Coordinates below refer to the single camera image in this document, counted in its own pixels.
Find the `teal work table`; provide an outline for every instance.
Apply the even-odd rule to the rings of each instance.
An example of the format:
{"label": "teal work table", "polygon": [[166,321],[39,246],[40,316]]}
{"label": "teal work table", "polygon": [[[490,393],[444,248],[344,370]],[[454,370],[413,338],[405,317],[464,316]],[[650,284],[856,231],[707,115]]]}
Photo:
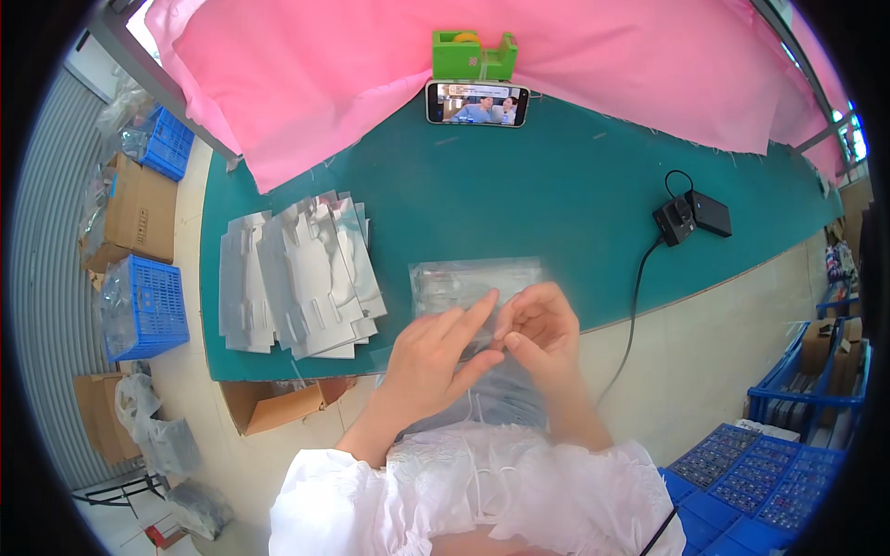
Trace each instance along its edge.
{"label": "teal work table", "polygon": [[[646,263],[639,311],[695,294],[809,238],[842,213],[822,197],[802,157],[773,145],[766,157],[695,147],[665,133],[545,98],[519,129],[431,125],[418,96],[357,145],[259,195],[244,164],[226,173],[214,154],[201,224],[201,313],[214,380],[296,378],[289,351],[225,349],[218,329],[220,237],[229,220],[282,210],[330,189],[366,204],[370,256],[389,314],[355,359],[301,359],[303,378],[375,371],[411,320],[414,262],[539,256],[578,313],[581,329],[629,316],[640,258],[658,236],[651,212],[679,168],[730,208],[731,238],[697,230]],[[670,177],[680,194],[688,187]]]}

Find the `black cable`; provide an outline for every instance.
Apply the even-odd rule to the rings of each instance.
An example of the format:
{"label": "black cable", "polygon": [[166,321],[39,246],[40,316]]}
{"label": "black cable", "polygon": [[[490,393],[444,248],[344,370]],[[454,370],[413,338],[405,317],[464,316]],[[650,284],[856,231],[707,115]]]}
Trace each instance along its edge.
{"label": "black cable", "polygon": [[695,189],[695,185],[692,183],[692,178],[689,177],[689,174],[684,172],[683,170],[671,170],[670,172],[665,174],[665,189],[667,189],[667,194],[670,195],[671,198],[674,198],[674,194],[670,192],[670,188],[668,187],[668,176],[672,173],[681,173],[686,176],[686,179],[689,180],[689,191]]}
{"label": "black cable", "polygon": [[655,533],[655,536],[652,538],[652,540],[649,541],[649,544],[647,544],[646,547],[643,548],[643,551],[640,552],[640,556],[646,556],[646,554],[648,554],[649,551],[652,550],[652,547],[655,546],[655,541],[659,540],[659,537],[661,536],[662,533],[665,532],[665,529],[668,528],[668,523],[670,523],[670,521],[674,518],[675,515],[676,515],[676,506],[674,506],[674,509],[671,510],[671,512],[670,512],[670,515],[668,515],[667,519],[664,520],[664,522],[661,524],[661,527],[659,527],[659,530]]}
{"label": "black cable", "polygon": [[612,377],[611,382],[606,389],[603,390],[603,393],[600,394],[599,399],[596,401],[596,406],[600,406],[600,402],[603,401],[603,398],[606,397],[606,394],[609,392],[609,389],[618,380],[621,371],[624,369],[624,364],[627,363],[627,356],[630,354],[630,346],[634,343],[634,324],[636,323],[636,299],[640,295],[640,280],[643,279],[643,266],[646,264],[646,259],[649,258],[649,255],[652,254],[652,251],[655,251],[655,247],[660,246],[665,242],[664,236],[659,236],[659,238],[652,244],[652,247],[649,248],[649,251],[643,255],[643,259],[640,261],[640,270],[636,273],[636,286],[634,286],[634,296],[630,301],[630,335],[627,337],[627,349],[624,351],[624,358],[621,360],[621,365],[618,367],[618,371],[616,371],[615,376]]}

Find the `fingernail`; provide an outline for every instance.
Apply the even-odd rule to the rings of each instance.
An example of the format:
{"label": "fingernail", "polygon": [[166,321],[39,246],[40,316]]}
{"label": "fingernail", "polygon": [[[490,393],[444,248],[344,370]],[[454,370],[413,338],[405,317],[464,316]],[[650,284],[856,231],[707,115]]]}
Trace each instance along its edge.
{"label": "fingernail", "polygon": [[519,345],[519,335],[516,332],[511,332],[504,337],[504,343],[506,347],[515,349],[517,345]]}

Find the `video on phone screen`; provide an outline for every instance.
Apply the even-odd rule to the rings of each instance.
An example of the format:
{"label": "video on phone screen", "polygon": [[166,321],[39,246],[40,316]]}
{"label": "video on phone screen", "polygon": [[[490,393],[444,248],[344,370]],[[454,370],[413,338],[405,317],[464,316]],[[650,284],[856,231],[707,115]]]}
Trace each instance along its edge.
{"label": "video on phone screen", "polygon": [[443,122],[515,125],[518,87],[438,84]]}

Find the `phone screen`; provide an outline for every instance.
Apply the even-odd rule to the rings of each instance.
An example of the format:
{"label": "phone screen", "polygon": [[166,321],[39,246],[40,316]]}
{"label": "phone screen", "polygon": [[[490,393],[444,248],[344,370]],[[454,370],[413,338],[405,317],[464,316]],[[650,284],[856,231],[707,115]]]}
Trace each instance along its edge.
{"label": "phone screen", "polygon": [[511,84],[430,83],[429,117],[454,124],[522,125],[529,90]]}

